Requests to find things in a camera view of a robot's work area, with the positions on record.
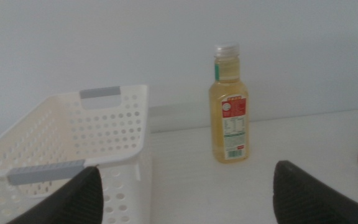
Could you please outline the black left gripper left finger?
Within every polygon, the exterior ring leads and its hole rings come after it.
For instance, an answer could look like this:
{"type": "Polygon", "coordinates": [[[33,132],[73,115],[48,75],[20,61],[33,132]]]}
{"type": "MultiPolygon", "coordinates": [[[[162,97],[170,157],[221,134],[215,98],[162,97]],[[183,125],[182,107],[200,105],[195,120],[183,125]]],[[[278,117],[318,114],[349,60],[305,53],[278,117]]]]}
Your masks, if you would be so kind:
{"type": "Polygon", "coordinates": [[[9,224],[101,224],[103,208],[99,169],[87,167],[9,224]]]}

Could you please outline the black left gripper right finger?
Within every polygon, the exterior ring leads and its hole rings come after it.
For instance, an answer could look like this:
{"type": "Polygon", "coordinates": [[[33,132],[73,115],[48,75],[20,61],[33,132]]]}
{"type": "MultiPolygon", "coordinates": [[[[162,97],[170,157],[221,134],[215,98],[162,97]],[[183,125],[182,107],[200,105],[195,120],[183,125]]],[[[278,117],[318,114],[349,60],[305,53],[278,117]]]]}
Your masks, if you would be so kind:
{"type": "Polygon", "coordinates": [[[273,210],[279,224],[358,224],[358,203],[290,161],[277,162],[273,210]]]}

